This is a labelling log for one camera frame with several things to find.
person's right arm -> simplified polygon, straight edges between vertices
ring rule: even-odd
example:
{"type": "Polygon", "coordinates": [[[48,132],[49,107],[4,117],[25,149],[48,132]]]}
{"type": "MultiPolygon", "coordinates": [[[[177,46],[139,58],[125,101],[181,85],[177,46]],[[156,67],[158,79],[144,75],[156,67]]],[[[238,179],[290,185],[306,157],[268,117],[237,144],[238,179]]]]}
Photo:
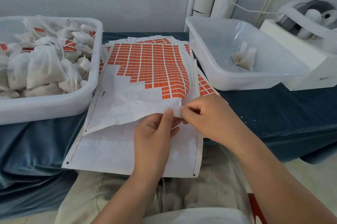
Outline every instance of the person's right arm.
{"type": "Polygon", "coordinates": [[[331,224],[337,218],[277,160],[220,96],[203,96],[181,113],[186,122],[238,158],[269,224],[331,224]]]}

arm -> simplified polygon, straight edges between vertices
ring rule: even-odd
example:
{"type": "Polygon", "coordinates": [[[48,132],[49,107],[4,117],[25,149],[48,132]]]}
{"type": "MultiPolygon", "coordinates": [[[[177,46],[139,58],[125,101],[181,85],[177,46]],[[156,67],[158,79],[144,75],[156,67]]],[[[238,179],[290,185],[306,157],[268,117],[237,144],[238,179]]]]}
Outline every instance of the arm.
{"type": "Polygon", "coordinates": [[[134,130],[134,170],[92,224],[140,223],[164,174],[171,138],[181,120],[172,109],[145,118],[134,130]]]}
{"type": "Polygon", "coordinates": [[[181,111],[186,122],[238,157],[268,223],[337,223],[220,96],[200,97],[181,111]]]}

plastic bin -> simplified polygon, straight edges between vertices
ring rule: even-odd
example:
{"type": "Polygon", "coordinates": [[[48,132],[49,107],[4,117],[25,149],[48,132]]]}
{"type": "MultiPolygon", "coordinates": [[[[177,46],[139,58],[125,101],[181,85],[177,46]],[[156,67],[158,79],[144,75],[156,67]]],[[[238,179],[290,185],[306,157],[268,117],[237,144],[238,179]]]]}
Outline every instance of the plastic bin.
{"type": "Polygon", "coordinates": [[[218,90],[271,88],[309,72],[309,68],[273,38],[236,19],[189,17],[190,45],[211,85],[218,90]],[[241,48],[257,48],[253,71],[230,58],[241,48]]]}
{"type": "MultiPolygon", "coordinates": [[[[26,16],[0,18],[0,41],[17,42],[14,34],[27,32],[22,23],[24,18],[26,16]]],[[[70,94],[1,100],[0,125],[73,116],[88,108],[98,83],[103,25],[102,22],[93,18],[69,19],[96,29],[88,83],[70,94]]]]}

person's left hand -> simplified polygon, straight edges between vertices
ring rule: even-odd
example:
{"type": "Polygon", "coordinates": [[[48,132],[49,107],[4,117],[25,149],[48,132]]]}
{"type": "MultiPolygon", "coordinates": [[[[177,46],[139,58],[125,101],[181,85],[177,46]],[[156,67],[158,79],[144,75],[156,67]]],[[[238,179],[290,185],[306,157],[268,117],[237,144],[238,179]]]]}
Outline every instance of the person's left hand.
{"type": "Polygon", "coordinates": [[[158,183],[169,158],[171,138],[179,132],[176,126],[181,122],[168,108],[164,114],[150,115],[136,126],[133,176],[147,183],[158,183]]]}

beige pants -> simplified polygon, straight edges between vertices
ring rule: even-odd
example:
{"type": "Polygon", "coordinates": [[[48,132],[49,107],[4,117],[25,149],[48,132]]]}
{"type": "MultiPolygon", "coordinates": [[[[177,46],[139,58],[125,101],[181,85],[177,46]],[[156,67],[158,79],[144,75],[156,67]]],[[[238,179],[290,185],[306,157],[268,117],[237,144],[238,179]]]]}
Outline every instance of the beige pants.
{"type": "MultiPolygon", "coordinates": [[[[248,195],[234,156],[224,147],[204,146],[198,178],[162,178],[146,216],[186,208],[225,207],[251,219],[248,195]]],[[[60,206],[55,224],[89,224],[128,179],[126,175],[80,171],[60,206]]]]}

